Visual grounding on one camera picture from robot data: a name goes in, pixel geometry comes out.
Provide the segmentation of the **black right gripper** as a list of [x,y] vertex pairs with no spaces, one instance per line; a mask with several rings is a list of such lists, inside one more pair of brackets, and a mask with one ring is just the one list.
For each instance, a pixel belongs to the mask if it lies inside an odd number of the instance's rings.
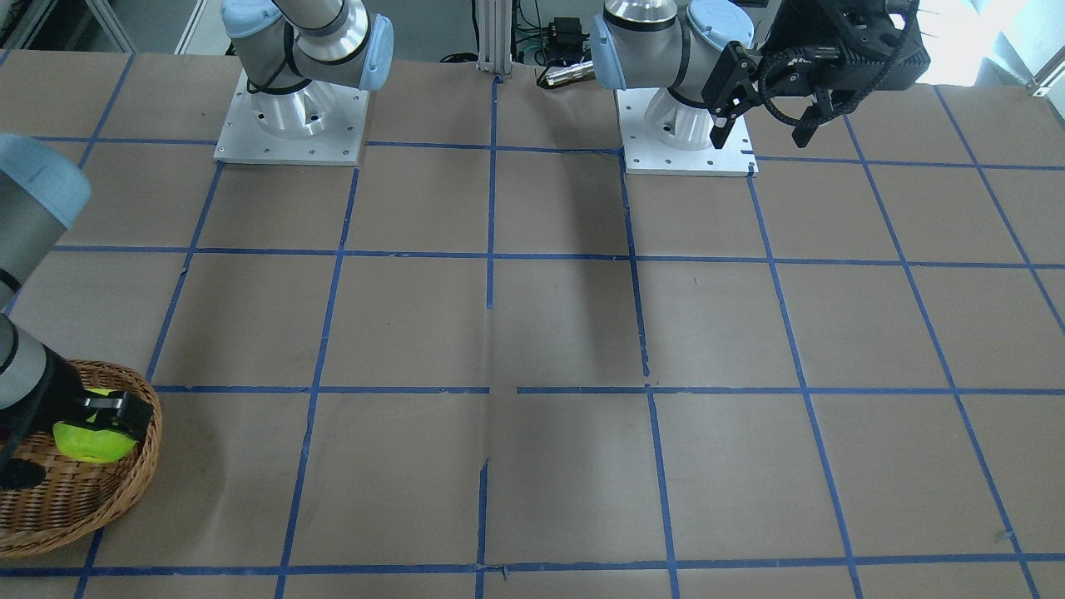
[[152,421],[152,405],[136,392],[87,389],[82,393],[82,379],[72,365],[47,346],[42,346],[40,356],[38,373],[29,375],[33,387],[2,410],[4,492],[21,492],[46,480],[45,466],[16,458],[15,452],[35,433],[50,433],[62,418],[71,416],[70,423],[79,428],[121,433],[136,441],[146,440]]

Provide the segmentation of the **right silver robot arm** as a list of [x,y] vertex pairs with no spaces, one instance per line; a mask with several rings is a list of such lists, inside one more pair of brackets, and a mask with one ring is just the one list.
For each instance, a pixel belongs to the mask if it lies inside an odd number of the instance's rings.
[[[225,1],[225,34],[242,63],[220,132],[225,163],[354,164],[368,94],[384,86],[395,27],[361,1]],[[91,200],[82,171],[49,146],[2,136],[2,302],[18,295]],[[145,392],[92,389],[70,361],[2,318],[2,489],[45,481],[40,463],[17,458],[35,433],[65,458],[121,460],[147,439]]]

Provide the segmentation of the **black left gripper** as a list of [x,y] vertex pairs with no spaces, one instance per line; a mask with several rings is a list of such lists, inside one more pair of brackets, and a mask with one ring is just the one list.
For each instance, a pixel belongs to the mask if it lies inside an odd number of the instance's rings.
[[[761,44],[761,58],[784,54],[775,65],[764,65],[769,87],[780,94],[813,94],[794,126],[794,146],[809,146],[818,129],[840,117],[846,92],[861,92],[883,71],[895,49],[902,49],[879,91],[904,91],[931,65],[918,26],[910,33],[894,17],[905,18],[913,1],[784,1]],[[739,117],[761,106],[758,82],[760,56],[741,42],[721,51],[702,90],[702,100],[715,118],[709,141],[719,151],[726,146]]]

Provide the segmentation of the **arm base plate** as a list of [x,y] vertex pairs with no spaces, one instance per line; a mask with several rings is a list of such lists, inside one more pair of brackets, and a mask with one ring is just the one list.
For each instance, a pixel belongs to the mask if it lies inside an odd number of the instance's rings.
[[370,92],[313,81],[289,95],[251,94],[240,74],[214,158],[244,166],[342,166],[360,162]]
[[682,106],[666,88],[619,90],[615,98],[629,174],[748,177],[760,171],[742,117],[718,149],[711,114]]

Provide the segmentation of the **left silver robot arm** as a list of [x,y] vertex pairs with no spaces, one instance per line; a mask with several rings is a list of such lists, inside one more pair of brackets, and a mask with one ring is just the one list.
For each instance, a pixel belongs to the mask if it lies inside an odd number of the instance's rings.
[[606,90],[654,90],[646,123],[678,151],[721,149],[764,107],[807,147],[932,60],[917,1],[607,1],[588,45]]

